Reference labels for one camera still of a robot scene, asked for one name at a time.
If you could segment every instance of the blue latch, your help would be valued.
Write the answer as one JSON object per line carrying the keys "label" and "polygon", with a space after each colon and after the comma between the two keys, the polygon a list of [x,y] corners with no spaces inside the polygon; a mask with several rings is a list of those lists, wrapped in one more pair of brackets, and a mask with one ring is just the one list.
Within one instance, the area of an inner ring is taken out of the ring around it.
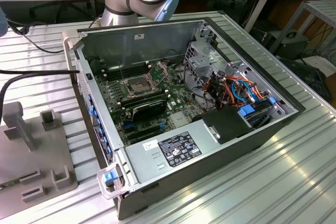
{"label": "blue latch", "polygon": [[160,123],[160,130],[163,130],[163,129],[164,129],[164,125],[165,125],[165,122]]}
{"label": "blue latch", "polygon": [[113,170],[109,173],[105,173],[104,176],[105,176],[105,184],[110,184],[114,180],[118,179],[118,173],[116,170]]}
{"label": "blue latch", "polygon": [[277,102],[277,100],[275,100],[274,97],[269,97],[269,98],[268,98],[268,101],[269,101],[272,105],[274,105],[274,104]]}
{"label": "blue latch", "polygon": [[239,112],[242,114],[242,116],[246,116],[255,112],[255,109],[251,105],[245,105],[240,107]]}
{"label": "blue latch", "polygon": [[94,110],[94,107],[93,107],[93,105],[91,105],[90,110],[89,110],[89,114],[90,114],[90,115],[93,114],[93,110]]}

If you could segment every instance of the aluminum extrusion table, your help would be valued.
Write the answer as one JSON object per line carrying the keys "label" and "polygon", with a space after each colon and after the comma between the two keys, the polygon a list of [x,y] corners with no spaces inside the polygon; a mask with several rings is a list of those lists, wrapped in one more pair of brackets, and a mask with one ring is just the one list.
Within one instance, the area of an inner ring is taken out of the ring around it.
{"label": "aluminum extrusion table", "polygon": [[[35,77],[13,84],[6,102],[20,101],[25,117],[53,108],[62,115],[79,186],[0,223],[335,223],[336,111],[291,73],[257,41],[218,12],[174,15],[208,16],[237,41],[307,110],[264,146],[176,192],[124,221],[113,201],[100,193],[99,169],[68,77]],[[89,22],[39,26],[30,38],[49,49],[61,48],[60,33]],[[236,55],[223,44],[231,59]],[[63,54],[38,51],[9,32],[0,38],[2,69],[62,69]],[[9,76],[0,76],[0,86]]]}
{"label": "aluminum extrusion table", "polygon": [[[288,33],[289,29],[293,27],[293,25],[300,18],[304,10],[309,11],[310,15],[299,28],[300,33],[302,34],[305,33],[307,27],[312,22],[314,17],[323,20],[325,23],[330,25],[332,28],[336,28],[336,1],[335,0],[303,1],[301,5],[299,6],[299,8],[294,13],[294,15],[288,21],[285,28],[282,30],[280,36],[277,38],[277,40],[273,43],[273,45],[269,49],[270,52],[274,53],[276,51],[276,49],[279,47],[282,40],[285,38],[286,34]],[[335,43],[336,43],[336,36],[323,48],[322,55],[326,53],[332,46],[334,46]]]}

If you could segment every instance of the warning label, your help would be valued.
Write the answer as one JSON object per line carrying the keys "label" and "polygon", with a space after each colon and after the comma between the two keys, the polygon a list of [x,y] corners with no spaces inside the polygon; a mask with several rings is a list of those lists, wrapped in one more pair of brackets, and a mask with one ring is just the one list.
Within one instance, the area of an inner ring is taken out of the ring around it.
{"label": "warning label", "polygon": [[159,147],[171,167],[202,154],[188,131],[159,142]]}

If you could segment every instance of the blue cable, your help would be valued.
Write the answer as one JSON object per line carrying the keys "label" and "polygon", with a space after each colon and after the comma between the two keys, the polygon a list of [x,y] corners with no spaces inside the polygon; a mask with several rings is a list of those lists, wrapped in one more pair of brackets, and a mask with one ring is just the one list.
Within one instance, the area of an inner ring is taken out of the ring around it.
{"label": "blue cable", "polygon": [[[259,98],[252,92],[250,86],[248,85],[248,83],[247,83],[246,81],[243,81],[243,80],[236,80],[236,81],[241,82],[242,84],[244,84],[244,85],[247,87],[248,92],[250,93],[250,95],[253,97],[253,99],[254,99],[255,101],[260,101]],[[235,91],[235,88],[234,88],[234,84],[235,84],[236,81],[234,81],[234,82],[232,83],[232,86],[231,86],[232,93],[233,93],[233,95],[234,95],[237,99],[239,99],[239,100],[243,101],[245,104],[247,104],[247,102],[246,102],[243,98],[240,98],[240,97],[236,94],[236,91]]]}
{"label": "blue cable", "polygon": [[232,83],[232,85],[231,85],[232,93],[233,93],[233,95],[234,95],[237,99],[241,100],[241,101],[242,101],[243,103],[245,103],[245,105],[246,105],[246,104],[247,104],[246,101],[245,101],[243,98],[240,98],[240,97],[236,94],[235,87],[234,87],[235,82],[236,82],[236,81],[234,81],[234,82]]}

